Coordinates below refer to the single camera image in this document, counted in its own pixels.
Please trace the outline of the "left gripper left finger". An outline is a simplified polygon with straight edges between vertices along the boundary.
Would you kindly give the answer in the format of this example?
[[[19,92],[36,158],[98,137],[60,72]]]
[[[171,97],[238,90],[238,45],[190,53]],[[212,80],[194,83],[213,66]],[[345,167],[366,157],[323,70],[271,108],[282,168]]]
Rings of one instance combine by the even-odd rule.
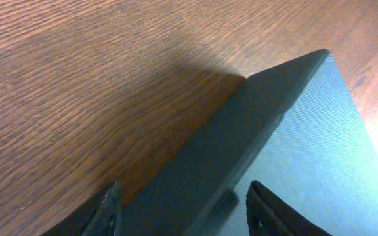
[[[121,188],[111,182],[43,236],[121,235]]]

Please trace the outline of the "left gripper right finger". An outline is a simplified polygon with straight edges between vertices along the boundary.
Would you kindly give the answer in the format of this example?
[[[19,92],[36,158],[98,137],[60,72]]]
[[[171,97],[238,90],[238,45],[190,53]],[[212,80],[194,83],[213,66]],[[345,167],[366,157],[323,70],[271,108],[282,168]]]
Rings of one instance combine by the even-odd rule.
[[[246,215],[250,236],[330,236],[258,181],[250,183]]]

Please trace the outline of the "black cardboard box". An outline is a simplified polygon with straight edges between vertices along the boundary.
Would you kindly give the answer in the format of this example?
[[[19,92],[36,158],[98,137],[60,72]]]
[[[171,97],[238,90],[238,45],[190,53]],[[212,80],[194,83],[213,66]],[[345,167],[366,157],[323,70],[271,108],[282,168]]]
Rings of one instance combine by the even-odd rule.
[[[250,76],[122,212],[122,235],[249,235],[258,181],[330,235],[378,235],[378,156],[328,50]]]

